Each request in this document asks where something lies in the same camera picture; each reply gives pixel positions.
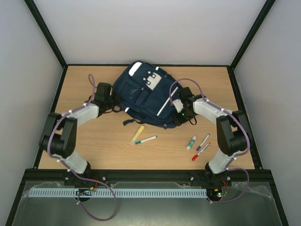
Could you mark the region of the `white glue stick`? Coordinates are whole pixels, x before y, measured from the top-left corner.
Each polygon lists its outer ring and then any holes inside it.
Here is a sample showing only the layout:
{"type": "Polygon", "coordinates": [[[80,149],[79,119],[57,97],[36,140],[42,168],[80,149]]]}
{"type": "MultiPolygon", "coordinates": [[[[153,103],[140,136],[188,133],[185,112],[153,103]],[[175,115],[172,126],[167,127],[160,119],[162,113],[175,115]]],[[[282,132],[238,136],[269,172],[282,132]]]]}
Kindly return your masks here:
{"type": "Polygon", "coordinates": [[[191,140],[189,141],[188,145],[186,146],[186,149],[187,149],[187,150],[190,150],[190,149],[192,148],[192,146],[193,146],[194,142],[196,141],[196,139],[197,139],[196,136],[193,136],[193,137],[191,138],[191,140]]]}

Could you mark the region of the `navy blue student backpack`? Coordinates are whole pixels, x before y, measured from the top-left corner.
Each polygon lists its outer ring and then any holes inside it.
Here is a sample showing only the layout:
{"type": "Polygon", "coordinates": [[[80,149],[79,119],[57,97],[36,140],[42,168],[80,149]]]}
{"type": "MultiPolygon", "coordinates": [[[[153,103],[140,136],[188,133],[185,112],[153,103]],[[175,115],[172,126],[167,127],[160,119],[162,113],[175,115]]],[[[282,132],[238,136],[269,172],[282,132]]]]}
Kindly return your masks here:
{"type": "Polygon", "coordinates": [[[182,85],[175,83],[162,68],[143,61],[130,64],[113,84],[120,97],[119,108],[132,117],[124,125],[137,121],[164,129],[177,127],[173,116],[177,110],[170,100],[179,98],[182,85]]]}

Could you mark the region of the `yellow highlighter pen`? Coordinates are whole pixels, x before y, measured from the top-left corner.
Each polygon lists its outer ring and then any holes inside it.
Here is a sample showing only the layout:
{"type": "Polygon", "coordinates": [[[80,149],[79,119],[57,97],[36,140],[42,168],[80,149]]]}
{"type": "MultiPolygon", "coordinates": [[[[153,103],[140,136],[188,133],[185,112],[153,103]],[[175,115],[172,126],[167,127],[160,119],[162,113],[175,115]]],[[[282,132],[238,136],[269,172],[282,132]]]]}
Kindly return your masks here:
{"type": "Polygon", "coordinates": [[[141,125],[139,129],[136,131],[136,133],[134,134],[134,136],[132,137],[132,139],[130,140],[130,142],[134,144],[144,129],[145,126],[141,125]]]}

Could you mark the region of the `teal capped white marker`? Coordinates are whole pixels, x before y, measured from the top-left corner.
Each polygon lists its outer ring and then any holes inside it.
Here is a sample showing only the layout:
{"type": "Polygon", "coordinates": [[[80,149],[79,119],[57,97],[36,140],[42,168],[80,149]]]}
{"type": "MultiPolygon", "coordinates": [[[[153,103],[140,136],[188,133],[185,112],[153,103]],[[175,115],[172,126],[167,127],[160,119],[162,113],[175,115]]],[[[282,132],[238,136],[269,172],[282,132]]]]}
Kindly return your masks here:
{"type": "Polygon", "coordinates": [[[156,139],[158,136],[152,136],[152,137],[149,137],[149,138],[146,138],[146,139],[143,139],[143,140],[140,140],[140,141],[136,141],[135,144],[141,144],[141,143],[144,143],[144,142],[147,142],[147,141],[150,141],[150,140],[154,140],[156,139]]]}

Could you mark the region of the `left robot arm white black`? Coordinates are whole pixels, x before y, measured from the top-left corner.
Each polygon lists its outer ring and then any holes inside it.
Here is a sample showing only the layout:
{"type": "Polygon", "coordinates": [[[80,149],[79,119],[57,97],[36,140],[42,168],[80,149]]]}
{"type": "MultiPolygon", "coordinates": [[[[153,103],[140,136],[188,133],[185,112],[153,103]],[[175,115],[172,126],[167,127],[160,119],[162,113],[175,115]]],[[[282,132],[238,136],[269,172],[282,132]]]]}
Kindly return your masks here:
{"type": "Polygon", "coordinates": [[[47,117],[39,146],[49,157],[61,162],[76,174],[85,174],[89,163],[75,150],[77,128],[90,120],[109,113],[119,102],[113,86],[100,82],[90,99],[82,106],[66,113],[50,113],[47,117]]]}

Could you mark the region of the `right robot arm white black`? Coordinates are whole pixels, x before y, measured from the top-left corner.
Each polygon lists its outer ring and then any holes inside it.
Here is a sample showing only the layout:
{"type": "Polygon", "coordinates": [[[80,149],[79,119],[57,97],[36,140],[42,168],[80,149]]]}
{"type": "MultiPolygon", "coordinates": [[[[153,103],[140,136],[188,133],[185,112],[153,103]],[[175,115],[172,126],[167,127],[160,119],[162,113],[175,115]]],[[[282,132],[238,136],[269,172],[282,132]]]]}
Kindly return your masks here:
{"type": "Polygon", "coordinates": [[[252,137],[243,111],[230,111],[212,101],[203,94],[193,95],[190,88],[180,89],[178,99],[170,99],[170,104],[177,110],[174,116],[180,126],[196,115],[201,115],[216,125],[218,151],[205,166],[205,179],[214,185],[222,178],[222,173],[229,170],[231,163],[251,149],[252,137]]]}

